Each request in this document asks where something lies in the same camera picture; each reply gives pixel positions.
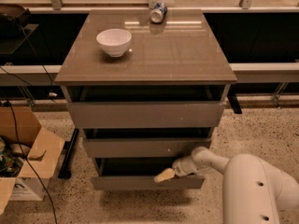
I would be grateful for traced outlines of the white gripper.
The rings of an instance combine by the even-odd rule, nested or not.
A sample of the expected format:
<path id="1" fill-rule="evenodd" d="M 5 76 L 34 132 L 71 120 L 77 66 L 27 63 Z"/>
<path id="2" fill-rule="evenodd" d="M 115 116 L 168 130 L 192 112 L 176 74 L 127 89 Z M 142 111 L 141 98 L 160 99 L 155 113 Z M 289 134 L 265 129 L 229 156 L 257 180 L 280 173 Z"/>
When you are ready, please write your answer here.
<path id="1" fill-rule="evenodd" d="M 154 177 L 156 183 L 163 182 L 177 176 L 186 176 L 197 174 L 199 171 L 198 165 L 194 162 L 191 156 L 179 158 L 172 164 L 172 168 L 167 168 Z"/>

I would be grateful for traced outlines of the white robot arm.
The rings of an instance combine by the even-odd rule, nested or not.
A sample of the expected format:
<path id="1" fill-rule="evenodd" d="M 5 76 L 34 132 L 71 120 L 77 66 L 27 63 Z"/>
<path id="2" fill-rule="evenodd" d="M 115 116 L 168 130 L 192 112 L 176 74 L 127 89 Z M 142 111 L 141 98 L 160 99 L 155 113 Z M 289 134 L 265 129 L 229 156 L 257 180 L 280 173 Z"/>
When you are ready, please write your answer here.
<path id="1" fill-rule="evenodd" d="M 299 184 L 287 173 L 250 154 L 224 158 L 205 147 L 175 160 L 154 177 L 159 183 L 176 176 L 222 174 L 223 224 L 280 224 L 278 213 L 298 208 Z"/>

